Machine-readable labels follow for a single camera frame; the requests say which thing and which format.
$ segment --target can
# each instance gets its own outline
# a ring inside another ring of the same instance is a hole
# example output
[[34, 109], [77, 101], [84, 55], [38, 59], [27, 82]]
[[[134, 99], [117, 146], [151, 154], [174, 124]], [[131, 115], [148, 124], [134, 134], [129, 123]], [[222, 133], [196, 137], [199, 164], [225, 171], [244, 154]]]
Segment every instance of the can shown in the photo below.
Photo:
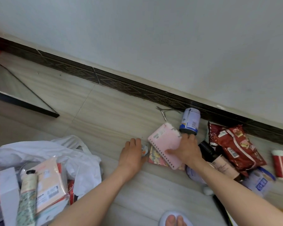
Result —
[[200, 122], [200, 111], [195, 108], [187, 108], [184, 111], [179, 131], [187, 134], [197, 135]]
[[274, 183], [275, 177], [264, 168], [258, 167], [250, 173], [249, 177], [242, 182], [242, 185], [260, 197], [264, 197], [271, 190]]

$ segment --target right hand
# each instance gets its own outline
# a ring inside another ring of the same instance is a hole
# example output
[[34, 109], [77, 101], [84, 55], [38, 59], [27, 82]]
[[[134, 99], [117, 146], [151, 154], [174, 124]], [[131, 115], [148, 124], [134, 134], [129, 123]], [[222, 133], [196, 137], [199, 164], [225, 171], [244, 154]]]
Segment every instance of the right hand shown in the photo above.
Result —
[[204, 160], [195, 136], [186, 133], [182, 134], [179, 147], [176, 150], [168, 149], [166, 153], [177, 156], [191, 168], [194, 168], [196, 162]]

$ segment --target spiral notebook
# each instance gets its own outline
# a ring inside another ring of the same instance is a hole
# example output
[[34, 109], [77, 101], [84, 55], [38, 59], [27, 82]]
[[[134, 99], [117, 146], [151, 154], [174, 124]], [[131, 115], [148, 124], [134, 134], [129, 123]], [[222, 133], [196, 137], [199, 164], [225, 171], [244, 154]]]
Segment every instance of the spiral notebook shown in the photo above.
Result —
[[181, 160], [165, 153], [167, 149], [177, 149], [181, 140], [180, 132], [170, 123], [166, 122], [160, 126], [148, 140], [173, 170], [181, 166]]

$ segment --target blue and white can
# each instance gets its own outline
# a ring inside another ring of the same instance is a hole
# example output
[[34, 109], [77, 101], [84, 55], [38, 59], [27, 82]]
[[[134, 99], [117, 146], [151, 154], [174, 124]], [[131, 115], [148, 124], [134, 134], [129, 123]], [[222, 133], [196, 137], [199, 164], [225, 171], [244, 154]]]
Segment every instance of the blue and white can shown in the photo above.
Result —
[[184, 111], [179, 131], [197, 135], [200, 122], [200, 111], [195, 108], [187, 108]]

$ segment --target white slipper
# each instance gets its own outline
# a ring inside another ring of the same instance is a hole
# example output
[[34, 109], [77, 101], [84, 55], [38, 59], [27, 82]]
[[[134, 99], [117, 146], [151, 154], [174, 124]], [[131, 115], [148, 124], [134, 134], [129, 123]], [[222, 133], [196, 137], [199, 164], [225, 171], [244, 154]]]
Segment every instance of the white slipper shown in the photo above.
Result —
[[183, 217], [183, 221], [186, 223], [187, 226], [193, 226], [193, 224], [191, 223], [191, 221], [188, 220], [188, 218], [182, 214], [181, 212], [177, 212], [177, 211], [168, 211], [165, 212], [158, 223], [158, 226], [166, 226], [166, 219], [168, 218], [168, 216], [170, 215], [174, 215], [175, 218], [177, 219], [178, 216], [182, 216]]

